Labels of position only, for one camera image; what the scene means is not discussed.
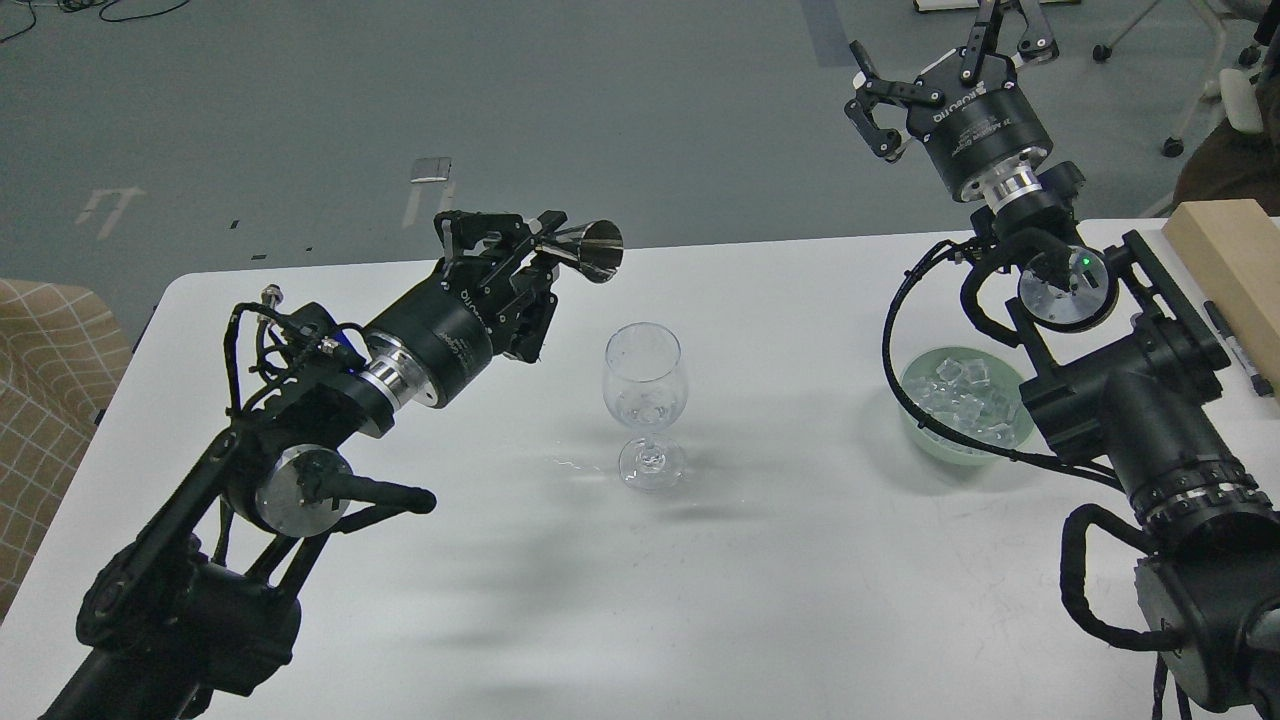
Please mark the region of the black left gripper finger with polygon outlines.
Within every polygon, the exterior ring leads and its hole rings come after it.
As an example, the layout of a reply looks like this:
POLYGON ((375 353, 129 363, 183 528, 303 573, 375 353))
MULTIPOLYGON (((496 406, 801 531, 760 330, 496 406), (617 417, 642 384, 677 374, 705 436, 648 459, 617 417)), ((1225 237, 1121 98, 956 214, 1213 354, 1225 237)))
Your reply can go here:
POLYGON ((558 307, 552 265, 529 265, 508 281, 512 297, 495 310, 490 340, 493 354, 532 364, 540 357, 550 320, 558 307))
POLYGON ((433 283, 442 291, 548 291, 558 272, 549 261, 522 263, 567 222, 561 210, 527 220, 518 214, 442 211, 434 227, 445 250, 433 283))

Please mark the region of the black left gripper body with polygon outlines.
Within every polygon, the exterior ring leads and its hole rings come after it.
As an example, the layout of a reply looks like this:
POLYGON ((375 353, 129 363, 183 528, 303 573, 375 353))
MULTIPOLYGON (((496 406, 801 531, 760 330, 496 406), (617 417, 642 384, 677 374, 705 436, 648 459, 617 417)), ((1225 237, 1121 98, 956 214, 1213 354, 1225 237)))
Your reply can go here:
POLYGON ((495 310, 512 291, 442 291, 433 273, 365 327, 372 363, 390 368, 398 405, 444 407, 495 357, 495 310))

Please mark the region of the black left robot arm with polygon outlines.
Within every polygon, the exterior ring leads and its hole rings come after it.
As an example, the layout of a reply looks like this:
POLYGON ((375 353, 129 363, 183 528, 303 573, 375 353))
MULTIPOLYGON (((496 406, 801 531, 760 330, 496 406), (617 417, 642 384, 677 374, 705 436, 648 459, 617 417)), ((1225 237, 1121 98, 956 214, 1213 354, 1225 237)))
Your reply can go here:
POLYGON ((435 496, 356 474, 340 446, 384 436, 408 402, 444 407, 497 356, 535 363, 562 266, 612 279, 623 240, 562 211, 440 211, 443 256, 366 324, 282 291, 233 307, 223 338, 228 427, 136 539, 96 575, 76 634, 88 657, 47 719, 192 719, 251 694, 292 659, 300 592, 334 534, 435 496))

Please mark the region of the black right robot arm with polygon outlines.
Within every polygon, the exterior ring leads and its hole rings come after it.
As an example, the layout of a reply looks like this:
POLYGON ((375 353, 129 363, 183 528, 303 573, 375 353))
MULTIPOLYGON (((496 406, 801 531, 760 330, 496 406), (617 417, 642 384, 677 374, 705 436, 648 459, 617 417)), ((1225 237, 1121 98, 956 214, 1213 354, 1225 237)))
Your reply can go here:
POLYGON ((890 302, 881 356, 891 392, 920 427, 977 451, 1121 491, 1134 521, 1096 503, 1062 525, 1059 588, 1088 635, 1156 657, 1153 717, 1167 685, 1181 717, 1249 705, 1277 716, 1277 507, 1204 413, 1222 395, 1221 346, 1144 238, 1093 250, 1074 201, 1084 176, 1048 165, 1053 143, 1018 73, 1059 55, 1038 1, 980 1, 966 42, 911 81, 858 64, 845 114, 893 163, 909 140, 956 202, 975 202, 973 236, 936 243, 890 302), (945 261, 965 263, 972 325, 1024 348, 1019 388, 1047 454, 1000 448, 945 427, 906 395, 893 368, 895 322, 910 291, 945 261))

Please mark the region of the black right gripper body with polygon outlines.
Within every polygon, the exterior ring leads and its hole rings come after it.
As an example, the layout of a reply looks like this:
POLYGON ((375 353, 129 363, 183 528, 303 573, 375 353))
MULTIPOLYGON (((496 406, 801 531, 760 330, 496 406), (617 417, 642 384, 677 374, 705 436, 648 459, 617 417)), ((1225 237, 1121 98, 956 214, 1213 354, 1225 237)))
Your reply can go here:
POLYGON ((925 149, 945 188, 956 202, 970 202, 974 183, 1002 161, 1027 160, 1039 167, 1053 149, 1047 129, 1018 86, 1012 60, 983 56, 975 83, 961 82, 963 54, 951 50, 916 77, 940 105, 908 110, 908 133, 925 149))

